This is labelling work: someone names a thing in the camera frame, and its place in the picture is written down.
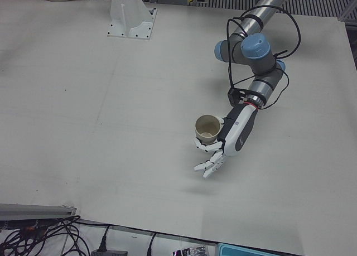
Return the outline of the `white grey robot hand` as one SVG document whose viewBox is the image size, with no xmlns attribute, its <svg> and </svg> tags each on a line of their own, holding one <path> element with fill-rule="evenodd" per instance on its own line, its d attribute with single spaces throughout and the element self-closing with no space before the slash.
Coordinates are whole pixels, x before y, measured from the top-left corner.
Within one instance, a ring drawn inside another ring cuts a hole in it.
<svg viewBox="0 0 357 256">
<path fill-rule="evenodd" d="M 258 108 L 251 103 L 238 104 L 226 117 L 218 118 L 221 128 L 213 143 L 205 144 L 196 137 L 195 146 L 205 152 L 211 152 L 212 156 L 196 165 L 194 170 L 203 171 L 203 177 L 207 178 L 223 165 L 227 157 L 235 156 L 248 139 L 257 113 Z"/>
</svg>

